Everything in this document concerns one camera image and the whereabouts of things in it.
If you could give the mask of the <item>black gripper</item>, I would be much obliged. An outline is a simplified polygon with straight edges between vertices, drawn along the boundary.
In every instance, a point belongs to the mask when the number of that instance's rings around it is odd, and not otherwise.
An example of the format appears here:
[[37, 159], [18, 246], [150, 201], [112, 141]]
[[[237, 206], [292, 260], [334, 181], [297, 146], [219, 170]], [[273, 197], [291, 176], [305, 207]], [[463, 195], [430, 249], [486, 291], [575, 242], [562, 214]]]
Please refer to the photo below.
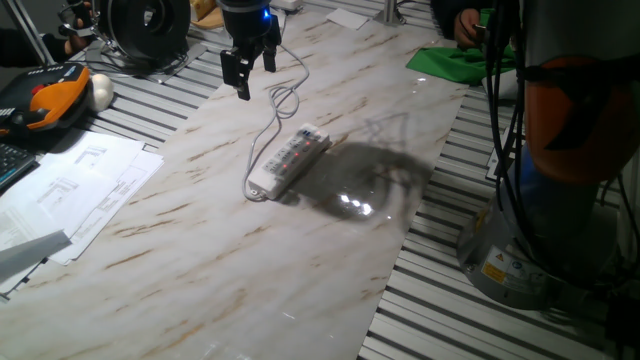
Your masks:
[[262, 55], [264, 69], [276, 72], [276, 47], [281, 44], [278, 17], [271, 13], [269, 0], [219, 0], [218, 7], [233, 40], [232, 49], [220, 53], [223, 82], [240, 99], [249, 100], [247, 62]]

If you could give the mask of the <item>bystander hand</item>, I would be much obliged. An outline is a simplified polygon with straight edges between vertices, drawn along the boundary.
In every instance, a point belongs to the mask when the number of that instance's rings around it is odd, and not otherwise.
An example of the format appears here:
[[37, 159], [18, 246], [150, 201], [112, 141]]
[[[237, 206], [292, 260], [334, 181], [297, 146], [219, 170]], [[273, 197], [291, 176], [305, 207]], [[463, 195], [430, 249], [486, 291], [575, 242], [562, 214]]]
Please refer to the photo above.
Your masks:
[[[74, 27], [77, 29], [85, 28], [84, 20], [78, 16], [75, 17]], [[67, 56], [75, 55], [90, 43], [88, 37], [79, 37], [77, 35], [70, 35], [64, 44], [64, 51]]]

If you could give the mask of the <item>seated person right hand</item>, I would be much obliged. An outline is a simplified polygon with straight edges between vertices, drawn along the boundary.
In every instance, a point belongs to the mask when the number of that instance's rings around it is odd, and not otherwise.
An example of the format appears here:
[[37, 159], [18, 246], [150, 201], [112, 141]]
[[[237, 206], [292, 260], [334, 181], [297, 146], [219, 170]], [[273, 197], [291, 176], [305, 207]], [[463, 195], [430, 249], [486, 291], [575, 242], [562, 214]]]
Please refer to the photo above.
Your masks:
[[454, 21], [454, 39], [461, 49], [477, 48], [478, 38], [475, 25], [480, 24], [480, 12], [473, 8], [460, 11]]

